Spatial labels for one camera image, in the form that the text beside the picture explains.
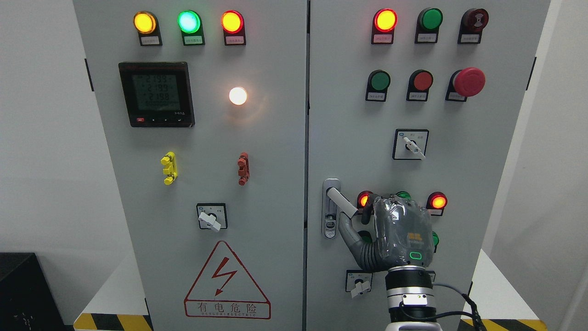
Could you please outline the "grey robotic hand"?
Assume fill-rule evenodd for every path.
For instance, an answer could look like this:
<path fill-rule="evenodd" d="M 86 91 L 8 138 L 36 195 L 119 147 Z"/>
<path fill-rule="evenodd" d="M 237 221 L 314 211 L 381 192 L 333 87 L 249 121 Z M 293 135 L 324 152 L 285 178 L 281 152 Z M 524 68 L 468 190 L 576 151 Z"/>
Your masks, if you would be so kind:
<path fill-rule="evenodd" d="M 432 220 L 416 201 L 393 195 L 369 196 L 363 216 L 374 214 L 376 240 L 365 242 L 351 220 L 340 221 L 339 232 L 359 268 L 365 272 L 386 272 L 397 266 L 427 268 L 433 259 Z"/>

